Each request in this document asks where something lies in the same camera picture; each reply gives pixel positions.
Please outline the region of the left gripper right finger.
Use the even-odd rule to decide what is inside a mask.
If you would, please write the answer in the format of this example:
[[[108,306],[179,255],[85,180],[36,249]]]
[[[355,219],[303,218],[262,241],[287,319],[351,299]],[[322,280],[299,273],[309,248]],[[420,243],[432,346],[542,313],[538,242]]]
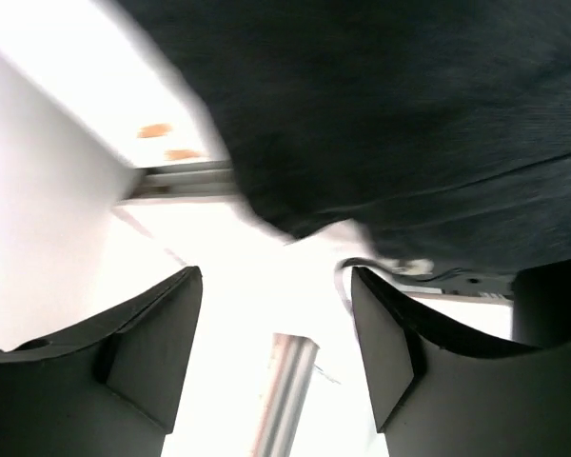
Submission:
[[[352,310],[392,456],[571,456],[571,340],[535,348],[415,301],[367,268]]]

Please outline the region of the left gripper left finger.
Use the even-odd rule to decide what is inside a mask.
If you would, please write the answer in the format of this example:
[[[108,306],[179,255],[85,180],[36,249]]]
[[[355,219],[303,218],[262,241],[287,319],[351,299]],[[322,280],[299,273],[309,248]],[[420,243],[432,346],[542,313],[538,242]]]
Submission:
[[[0,349],[0,457],[160,455],[202,294],[201,271],[187,267],[69,328]]]

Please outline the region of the black trousers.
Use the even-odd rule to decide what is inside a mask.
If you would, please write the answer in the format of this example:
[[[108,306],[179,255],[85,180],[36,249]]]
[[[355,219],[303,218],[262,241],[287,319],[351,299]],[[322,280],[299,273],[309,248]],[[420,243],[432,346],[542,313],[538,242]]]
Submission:
[[[205,103],[240,192],[392,259],[571,259],[571,1],[125,1]]]

